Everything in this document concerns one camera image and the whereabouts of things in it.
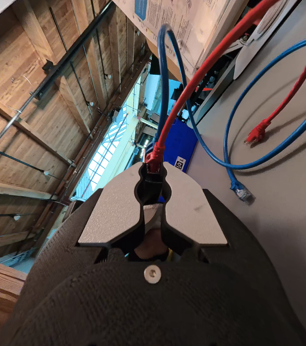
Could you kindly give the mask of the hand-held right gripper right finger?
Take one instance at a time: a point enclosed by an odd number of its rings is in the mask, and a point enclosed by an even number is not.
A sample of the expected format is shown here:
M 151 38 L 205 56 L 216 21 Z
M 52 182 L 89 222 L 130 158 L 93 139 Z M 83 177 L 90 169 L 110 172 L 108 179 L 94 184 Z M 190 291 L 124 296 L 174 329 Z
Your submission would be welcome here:
M 163 163 L 162 240 L 169 248 L 227 246 L 228 241 L 201 186 Z

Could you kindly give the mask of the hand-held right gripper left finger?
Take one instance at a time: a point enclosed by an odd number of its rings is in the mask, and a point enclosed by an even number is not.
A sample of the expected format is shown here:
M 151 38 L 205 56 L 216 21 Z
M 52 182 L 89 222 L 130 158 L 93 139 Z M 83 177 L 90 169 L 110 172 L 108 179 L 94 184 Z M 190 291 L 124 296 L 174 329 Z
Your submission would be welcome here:
M 143 163 L 109 181 L 79 237 L 83 247 L 136 248 L 144 238 L 143 204 L 138 195 Z

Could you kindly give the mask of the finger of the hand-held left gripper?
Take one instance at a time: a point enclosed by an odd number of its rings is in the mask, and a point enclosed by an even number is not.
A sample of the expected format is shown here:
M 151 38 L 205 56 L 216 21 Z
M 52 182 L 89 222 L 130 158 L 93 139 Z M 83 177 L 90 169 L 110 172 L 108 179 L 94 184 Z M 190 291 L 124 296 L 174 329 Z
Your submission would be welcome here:
M 144 206 L 145 230 L 160 229 L 162 218 L 162 204 Z

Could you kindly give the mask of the grey desk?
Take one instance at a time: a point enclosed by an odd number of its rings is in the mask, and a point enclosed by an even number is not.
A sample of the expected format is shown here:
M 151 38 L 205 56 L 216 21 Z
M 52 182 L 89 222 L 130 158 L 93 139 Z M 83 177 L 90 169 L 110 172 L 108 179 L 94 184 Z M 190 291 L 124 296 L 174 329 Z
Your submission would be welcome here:
M 243 73 L 198 124 L 211 151 L 223 159 L 223 137 L 235 102 L 253 78 L 285 49 L 306 38 L 306 1 L 301 1 Z M 229 131 L 230 160 L 245 164 L 261 158 L 306 119 L 306 81 L 254 147 L 244 144 L 250 131 L 287 96 L 306 63 L 306 47 L 268 71 L 248 92 Z M 256 236 L 278 272 L 294 311 L 306 328 L 306 132 L 266 164 L 236 171 L 254 195 L 252 205 L 230 190 L 226 170 L 197 145 L 188 174 L 210 190 Z

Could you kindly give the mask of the person's left hand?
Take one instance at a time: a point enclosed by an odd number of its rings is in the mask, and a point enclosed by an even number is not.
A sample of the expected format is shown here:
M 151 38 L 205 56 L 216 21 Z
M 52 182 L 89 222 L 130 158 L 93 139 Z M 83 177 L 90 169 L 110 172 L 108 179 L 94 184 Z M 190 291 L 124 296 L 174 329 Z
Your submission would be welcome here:
M 149 230 L 145 234 L 143 242 L 135 248 L 134 252 L 141 260 L 166 259 L 169 248 L 162 241 L 161 229 Z

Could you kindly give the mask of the blue plastic bin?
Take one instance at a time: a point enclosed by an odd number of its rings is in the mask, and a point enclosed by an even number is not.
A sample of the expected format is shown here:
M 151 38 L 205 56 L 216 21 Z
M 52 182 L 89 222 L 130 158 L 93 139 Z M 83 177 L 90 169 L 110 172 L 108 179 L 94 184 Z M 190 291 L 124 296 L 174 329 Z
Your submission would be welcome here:
M 197 142 L 193 129 L 175 119 L 165 142 L 163 160 L 186 173 Z

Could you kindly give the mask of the document stand with instruction sheet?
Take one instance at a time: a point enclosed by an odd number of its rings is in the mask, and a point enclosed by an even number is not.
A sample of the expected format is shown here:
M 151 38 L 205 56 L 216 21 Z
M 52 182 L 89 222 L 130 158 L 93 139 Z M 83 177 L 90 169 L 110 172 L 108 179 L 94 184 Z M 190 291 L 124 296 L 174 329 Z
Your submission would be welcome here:
M 162 24 L 172 27 L 188 79 L 243 13 L 248 1 L 240 0 L 120 0 L 116 6 L 157 46 Z M 246 69 L 264 43 L 289 15 L 297 1 L 277 1 L 259 21 L 247 41 L 235 39 L 225 53 L 240 49 L 234 79 Z

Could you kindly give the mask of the black ceiling light rail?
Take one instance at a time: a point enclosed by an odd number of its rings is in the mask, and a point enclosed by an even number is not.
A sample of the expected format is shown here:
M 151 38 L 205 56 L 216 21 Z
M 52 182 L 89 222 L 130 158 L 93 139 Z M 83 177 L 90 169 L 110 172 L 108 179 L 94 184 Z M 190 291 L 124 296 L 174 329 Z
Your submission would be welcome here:
M 74 58 L 77 56 L 80 50 L 85 51 L 86 42 L 94 36 L 96 29 L 103 22 L 103 20 L 109 15 L 109 12 L 115 9 L 116 5 L 113 1 L 110 1 L 105 7 L 100 11 L 100 13 L 95 17 L 95 19 L 89 24 L 85 31 L 80 35 L 80 37 L 75 41 L 69 50 L 66 51 L 61 60 L 54 65 L 51 61 L 47 61 L 43 66 L 43 70 L 46 73 L 46 77 L 39 84 L 32 96 L 41 100 L 45 94 L 52 88 L 52 85 L 57 81 L 57 78 L 64 75 L 67 69 L 71 68 L 74 72 L 78 84 L 80 83 L 78 75 L 74 67 Z

